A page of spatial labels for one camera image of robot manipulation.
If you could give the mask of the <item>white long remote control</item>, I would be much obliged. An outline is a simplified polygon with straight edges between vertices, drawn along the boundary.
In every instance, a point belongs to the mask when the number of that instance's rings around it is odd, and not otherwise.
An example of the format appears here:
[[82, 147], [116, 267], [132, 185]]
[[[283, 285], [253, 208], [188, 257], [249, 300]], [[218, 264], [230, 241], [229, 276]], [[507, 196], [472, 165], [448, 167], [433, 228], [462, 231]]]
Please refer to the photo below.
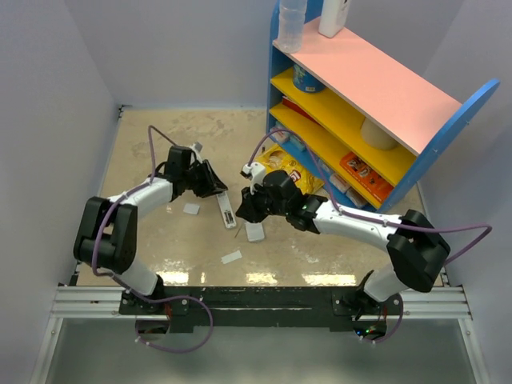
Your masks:
[[228, 230], [234, 229], [237, 223], [226, 191], [217, 195], [217, 202], [225, 228]]

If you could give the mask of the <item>grey button remote control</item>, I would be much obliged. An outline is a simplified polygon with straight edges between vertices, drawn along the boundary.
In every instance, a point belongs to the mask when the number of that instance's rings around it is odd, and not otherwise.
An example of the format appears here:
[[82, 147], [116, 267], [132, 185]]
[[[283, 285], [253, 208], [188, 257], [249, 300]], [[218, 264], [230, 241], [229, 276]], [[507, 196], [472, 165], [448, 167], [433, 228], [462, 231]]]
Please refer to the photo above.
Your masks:
[[260, 242], [265, 239], [265, 232], [261, 223], [245, 223], [248, 242]]

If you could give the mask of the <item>white battery cover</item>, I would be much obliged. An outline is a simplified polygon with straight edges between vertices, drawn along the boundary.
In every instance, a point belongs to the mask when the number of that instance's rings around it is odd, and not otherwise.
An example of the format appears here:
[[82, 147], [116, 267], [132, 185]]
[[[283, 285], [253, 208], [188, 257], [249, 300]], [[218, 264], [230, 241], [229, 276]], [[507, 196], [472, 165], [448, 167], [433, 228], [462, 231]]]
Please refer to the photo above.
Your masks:
[[221, 262], [226, 265], [228, 263], [231, 263], [231, 262], [234, 262], [234, 261], [237, 261], [239, 259], [242, 258], [242, 253], [240, 250], [237, 250], [233, 253], [230, 253], [230, 254], [227, 254], [223, 257], [221, 257]]
[[198, 215], [200, 211], [200, 205], [194, 203], [186, 203], [183, 207], [183, 212], [190, 215]]

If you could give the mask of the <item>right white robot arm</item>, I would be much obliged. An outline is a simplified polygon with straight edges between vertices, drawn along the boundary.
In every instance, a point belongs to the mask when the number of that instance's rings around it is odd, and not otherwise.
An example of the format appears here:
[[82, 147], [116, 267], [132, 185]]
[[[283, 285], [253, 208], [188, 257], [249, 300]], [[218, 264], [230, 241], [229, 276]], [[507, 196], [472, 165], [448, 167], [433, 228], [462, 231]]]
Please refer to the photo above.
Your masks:
[[345, 306], [354, 310], [375, 314], [387, 299], [404, 290], [430, 292], [448, 259], [449, 245], [416, 210], [400, 216], [349, 208], [304, 194], [287, 172], [269, 172], [256, 162], [244, 165], [241, 174], [250, 184], [242, 189], [237, 217], [259, 223], [280, 216], [296, 230], [352, 238], [387, 252], [390, 263], [369, 272], [355, 292], [343, 298]]

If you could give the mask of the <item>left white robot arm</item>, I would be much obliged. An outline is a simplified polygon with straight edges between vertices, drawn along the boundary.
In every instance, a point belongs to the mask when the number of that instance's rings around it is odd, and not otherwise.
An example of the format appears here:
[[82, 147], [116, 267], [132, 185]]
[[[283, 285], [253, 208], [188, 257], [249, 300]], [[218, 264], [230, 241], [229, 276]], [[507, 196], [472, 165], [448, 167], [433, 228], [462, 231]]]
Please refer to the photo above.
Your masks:
[[153, 164], [142, 184], [109, 198], [87, 200], [74, 241], [74, 258], [95, 275], [112, 278], [127, 289], [148, 314], [160, 312], [166, 304], [165, 288], [162, 278], [138, 259], [138, 220], [188, 190], [208, 198], [228, 187], [198, 150], [172, 146], [167, 160]]

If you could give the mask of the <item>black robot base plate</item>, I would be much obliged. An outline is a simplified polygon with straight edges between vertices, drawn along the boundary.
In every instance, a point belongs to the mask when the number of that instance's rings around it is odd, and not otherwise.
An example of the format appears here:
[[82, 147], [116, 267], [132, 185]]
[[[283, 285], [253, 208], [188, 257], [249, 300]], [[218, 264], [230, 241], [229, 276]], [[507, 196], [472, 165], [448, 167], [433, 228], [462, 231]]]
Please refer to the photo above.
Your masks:
[[124, 291], [118, 312], [137, 320], [162, 320], [172, 333], [196, 327], [324, 328], [380, 335], [386, 320], [403, 312], [399, 295], [377, 303], [356, 286], [166, 286], [170, 302], [144, 306]]

